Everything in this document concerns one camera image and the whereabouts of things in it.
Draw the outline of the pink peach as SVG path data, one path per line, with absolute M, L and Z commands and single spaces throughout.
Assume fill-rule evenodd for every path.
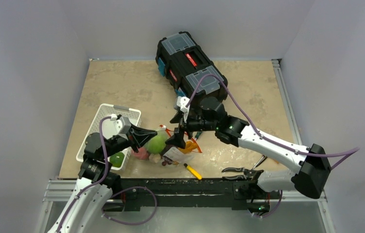
M 146 148 L 142 147 L 138 149 L 138 152 L 133 151 L 133 156 L 139 160 L 148 160 L 150 153 Z

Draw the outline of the clear zip bag orange zipper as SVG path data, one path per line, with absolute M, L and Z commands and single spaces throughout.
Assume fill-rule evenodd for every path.
M 158 131 L 158 130 L 165 130 L 168 134 L 168 138 L 170 138 L 173 135 L 173 130 L 168 129 L 165 125 L 160 125 L 156 131 Z M 194 138 L 189 139 L 186 133 L 184 134 L 184 140 L 185 140 L 185 142 L 187 142 L 189 140 L 196 141 Z M 192 152 L 189 154 L 183 154 L 182 152 L 180 152 L 178 150 L 178 147 L 171 146 L 171 145 L 166 145 L 166 147 L 159 153 L 159 155 L 161 155 L 161 157 L 166 156 L 166 157 L 178 162 L 179 163 L 178 165 L 183 165 L 184 163 L 188 163 L 197 154 L 200 154 L 200 153 Z

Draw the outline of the red grape bunch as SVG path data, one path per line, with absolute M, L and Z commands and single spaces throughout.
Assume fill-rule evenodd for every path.
M 162 161 L 161 161 L 161 165 L 162 166 L 177 166 L 179 163 L 166 157 L 166 156 L 162 156 Z

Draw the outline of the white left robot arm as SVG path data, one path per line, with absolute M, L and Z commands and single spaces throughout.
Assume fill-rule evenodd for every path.
M 117 198 L 125 190 L 120 176 L 110 172 L 112 164 L 108 154 L 123 149 L 137 151 L 157 135 L 156 131 L 134 125 L 119 126 L 119 134 L 106 139 L 99 132 L 92 133 L 85 140 L 84 161 L 72 194 L 60 216 L 49 229 L 50 233 L 85 233 L 95 219 L 101 215 L 108 199 Z

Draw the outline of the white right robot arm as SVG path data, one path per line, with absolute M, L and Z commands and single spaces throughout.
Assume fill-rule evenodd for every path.
M 285 171 L 256 171 L 255 181 L 249 184 L 250 193 L 257 198 L 275 190 L 297 190 L 304 196 L 318 199 L 331 172 L 324 149 L 284 141 L 225 111 L 224 105 L 214 97 L 204 98 L 200 104 L 202 113 L 189 117 L 189 98 L 177 97 L 175 116 L 170 123 L 178 123 L 167 145 L 185 148 L 184 136 L 194 131 L 213 131 L 222 143 L 249 149 L 271 158 L 287 167 Z

